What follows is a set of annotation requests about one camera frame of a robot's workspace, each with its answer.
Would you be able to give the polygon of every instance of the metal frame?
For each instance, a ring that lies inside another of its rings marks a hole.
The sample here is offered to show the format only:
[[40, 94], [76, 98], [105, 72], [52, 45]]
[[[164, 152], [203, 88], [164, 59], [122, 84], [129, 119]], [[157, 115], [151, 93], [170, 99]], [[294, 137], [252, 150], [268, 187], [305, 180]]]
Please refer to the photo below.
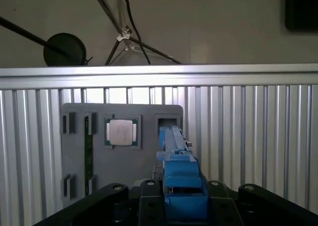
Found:
[[207, 178], [318, 212], [318, 64], [23, 68], [0, 69], [3, 225], [61, 209], [55, 116], [67, 102], [178, 104]]
[[318, 84], [318, 64], [0, 69], [0, 89]]

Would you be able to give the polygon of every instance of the screw head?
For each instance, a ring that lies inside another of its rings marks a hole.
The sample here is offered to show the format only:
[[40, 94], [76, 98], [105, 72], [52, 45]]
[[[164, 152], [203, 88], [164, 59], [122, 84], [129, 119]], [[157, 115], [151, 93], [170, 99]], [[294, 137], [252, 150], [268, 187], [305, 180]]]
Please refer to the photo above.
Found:
[[115, 185], [113, 187], [114, 190], [121, 190], [123, 187], [121, 185]]
[[252, 190], [254, 190], [254, 187], [253, 187], [253, 186], [250, 186], [250, 185], [246, 185], [246, 186], [245, 186], [245, 189], [246, 189], [246, 190], [249, 190], [249, 191], [252, 191]]

